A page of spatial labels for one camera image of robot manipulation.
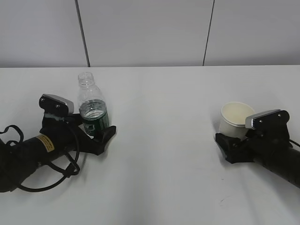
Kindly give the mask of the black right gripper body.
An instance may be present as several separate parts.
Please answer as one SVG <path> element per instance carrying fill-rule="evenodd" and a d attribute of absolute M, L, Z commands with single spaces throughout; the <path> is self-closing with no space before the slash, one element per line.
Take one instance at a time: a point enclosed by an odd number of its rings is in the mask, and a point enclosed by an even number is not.
<path fill-rule="evenodd" d="M 257 132 L 234 144 L 234 163 L 264 162 L 275 153 L 291 150 L 287 132 Z"/>

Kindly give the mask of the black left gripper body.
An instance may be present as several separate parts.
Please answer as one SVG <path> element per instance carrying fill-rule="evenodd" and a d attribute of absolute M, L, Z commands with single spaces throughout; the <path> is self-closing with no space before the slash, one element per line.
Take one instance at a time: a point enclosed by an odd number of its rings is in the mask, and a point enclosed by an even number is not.
<path fill-rule="evenodd" d="M 86 153 L 89 137 L 81 129 L 83 120 L 68 121 L 68 116 L 45 114 L 39 135 L 40 155 L 67 155 L 79 151 Z"/>

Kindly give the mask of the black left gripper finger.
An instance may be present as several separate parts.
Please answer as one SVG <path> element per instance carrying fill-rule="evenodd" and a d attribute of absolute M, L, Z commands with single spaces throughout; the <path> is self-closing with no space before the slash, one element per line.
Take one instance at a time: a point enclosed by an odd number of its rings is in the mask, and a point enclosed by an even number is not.
<path fill-rule="evenodd" d="M 70 114 L 67 116 L 68 121 L 81 121 L 81 116 L 79 113 Z"/>
<path fill-rule="evenodd" d="M 108 143 L 115 136 L 115 134 L 116 126 L 110 126 L 108 128 L 97 131 L 93 139 L 88 139 L 86 152 L 96 156 L 101 155 L 105 152 Z"/>

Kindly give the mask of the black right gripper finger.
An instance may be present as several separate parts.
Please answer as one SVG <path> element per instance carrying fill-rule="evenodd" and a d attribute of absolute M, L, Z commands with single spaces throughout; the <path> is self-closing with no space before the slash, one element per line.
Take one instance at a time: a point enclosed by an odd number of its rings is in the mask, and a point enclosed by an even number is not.
<path fill-rule="evenodd" d="M 216 133 L 215 141 L 221 148 L 226 161 L 231 164 L 240 162 L 239 144 L 241 140 L 239 138 L 232 138 L 222 133 Z"/>

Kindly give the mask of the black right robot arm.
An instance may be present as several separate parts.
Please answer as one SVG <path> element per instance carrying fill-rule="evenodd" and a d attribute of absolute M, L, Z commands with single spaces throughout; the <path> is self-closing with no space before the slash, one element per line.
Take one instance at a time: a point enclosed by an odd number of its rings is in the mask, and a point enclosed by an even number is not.
<path fill-rule="evenodd" d="M 235 163 L 257 163 L 284 180 L 300 187 L 300 152 L 290 141 L 278 136 L 258 134 L 244 140 L 215 134 L 225 160 Z"/>

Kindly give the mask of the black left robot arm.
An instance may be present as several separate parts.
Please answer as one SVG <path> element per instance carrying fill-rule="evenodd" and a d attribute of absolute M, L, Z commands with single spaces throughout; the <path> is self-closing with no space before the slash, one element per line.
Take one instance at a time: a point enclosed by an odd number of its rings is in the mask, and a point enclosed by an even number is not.
<path fill-rule="evenodd" d="M 80 153 L 101 155 L 110 139 L 116 134 L 116 127 L 110 126 L 96 132 L 91 139 L 81 128 L 83 121 L 79 114 L 67 117 L 44 116 L 40 134 L 28 140 L 16 125 L 5 128 L 6 133 L 13 128 L 20 136 L 19 141 L 0 143 L 0 191 L 2 193 L 21 189 L 26 192 L 50 190 L 65 179 L 80 172 Z M 52 185 L 30 188 L 22 183 L 38 168 L 48 166 L 62 177 Z"/>

